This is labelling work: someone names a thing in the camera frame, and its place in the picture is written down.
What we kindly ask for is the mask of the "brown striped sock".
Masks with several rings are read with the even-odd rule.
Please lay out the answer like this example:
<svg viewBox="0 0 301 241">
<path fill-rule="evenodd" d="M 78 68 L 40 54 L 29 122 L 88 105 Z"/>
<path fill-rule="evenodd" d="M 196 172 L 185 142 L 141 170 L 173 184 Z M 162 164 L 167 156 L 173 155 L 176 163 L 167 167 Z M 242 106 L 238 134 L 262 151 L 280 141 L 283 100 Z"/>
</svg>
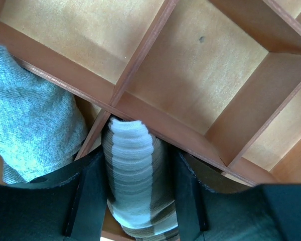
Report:
<svg viewBox="0 0 301 241">
<path fill-rule="evenodd" d="M 168 145 L 139 120 L 112 116 L 101 140 L 110 195 L 108 208 L 136 240 L 178 240 Z"/>
</svg>

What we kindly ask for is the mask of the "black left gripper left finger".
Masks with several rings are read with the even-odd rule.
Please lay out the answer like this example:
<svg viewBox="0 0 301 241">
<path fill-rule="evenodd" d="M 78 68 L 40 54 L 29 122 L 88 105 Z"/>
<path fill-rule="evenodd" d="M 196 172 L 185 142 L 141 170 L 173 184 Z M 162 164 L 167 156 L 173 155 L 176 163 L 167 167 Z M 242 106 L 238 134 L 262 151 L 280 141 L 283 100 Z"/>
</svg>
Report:
<svg viewBox="0 0 301 241">
<path fill-rule="evenodd" d="M 0 185 L 0 240 L 100 240 L 107 193 L 101 149 L 28 183 Z"/>
</svg>

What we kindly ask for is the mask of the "grey sock with black stripes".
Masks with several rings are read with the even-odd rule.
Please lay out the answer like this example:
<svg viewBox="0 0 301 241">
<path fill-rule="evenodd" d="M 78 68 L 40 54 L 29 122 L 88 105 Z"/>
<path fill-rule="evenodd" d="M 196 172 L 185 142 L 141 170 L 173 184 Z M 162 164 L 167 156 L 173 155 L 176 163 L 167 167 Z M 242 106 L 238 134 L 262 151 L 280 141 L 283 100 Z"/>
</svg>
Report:
<svg viewBox="0 0 301 241">
<path fill-rule="evenodd" d="M 22 68 L 0 46 L 3 181 L 27 183 L 70 164 L 86 135 L 74 95 Z"/>
</svg>

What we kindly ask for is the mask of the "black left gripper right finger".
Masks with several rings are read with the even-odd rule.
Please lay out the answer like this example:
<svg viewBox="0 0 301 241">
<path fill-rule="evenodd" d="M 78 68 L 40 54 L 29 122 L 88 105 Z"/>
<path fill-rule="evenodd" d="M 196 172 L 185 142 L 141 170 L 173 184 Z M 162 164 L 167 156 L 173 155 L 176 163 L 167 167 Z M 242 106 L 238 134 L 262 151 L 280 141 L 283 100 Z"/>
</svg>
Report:
<svg viewBox="0 0 301 241">
<path fill-rule="evenodd" d="M 301 240 L 301 184 L 249 187 L 172 148 L 181 240 Z"/>
</svg>

